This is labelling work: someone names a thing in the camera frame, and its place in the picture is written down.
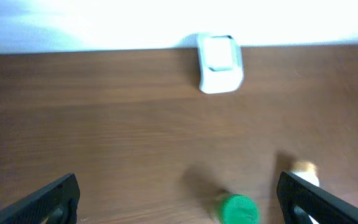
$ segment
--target green cap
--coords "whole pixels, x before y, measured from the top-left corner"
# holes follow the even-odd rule
[[[254,201],[243,195],[230,195],[218,208],[222,224],[258,224],[259,211]]]

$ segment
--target white bottle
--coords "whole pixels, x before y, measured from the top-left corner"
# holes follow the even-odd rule
[[[293,163],[291,172],[298,177],[304,179],[305,181],[320,187],[320,181],[317,177],[317,166],[314,165],[312,162],[309,161],[296,161]],[[318,224],[318,222],[309,216],[311,219],[311,222],[313,224]]]

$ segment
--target brown cap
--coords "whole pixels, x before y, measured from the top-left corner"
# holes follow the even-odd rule
[[[317,166],[310,161],[296,161],[292,164],[291,172],[310,172],[317,176]]]

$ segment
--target wooden table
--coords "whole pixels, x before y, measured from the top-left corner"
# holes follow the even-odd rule
[[[358,46],[242,53],[241,89],[219,95],[196,49],[0,55],[0,209],[73,172],[78,223],[208,223],[220,189],[280,223],[296,158],[358,207]]]

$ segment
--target black object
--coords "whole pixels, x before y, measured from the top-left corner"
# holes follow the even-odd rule
[[[71,224],[77,221],[80,188],[74,174],[42,187],[0,211],[0,223]]]
[[[286,224],[358,224],[358,208],[314,186],[289,171],[283,171],[277,197]]]

